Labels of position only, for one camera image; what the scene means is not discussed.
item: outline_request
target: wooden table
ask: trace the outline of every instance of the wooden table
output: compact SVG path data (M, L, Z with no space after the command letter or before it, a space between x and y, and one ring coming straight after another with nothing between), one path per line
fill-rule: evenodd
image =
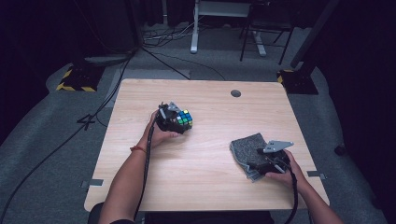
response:
M231 96L241 91L240 97ZM264 139L292 141L289 147L306 171L316 171L289 99L279 83L125 79L108 124L85 202L90 211L109 186L161 102L188 109L193 127L151 150L141 211L291 209L292 190L262 178L246 178L230 150L233 140L261 133ZM308 181L329 199L319 177ZM300 197L299 208L306 208Z

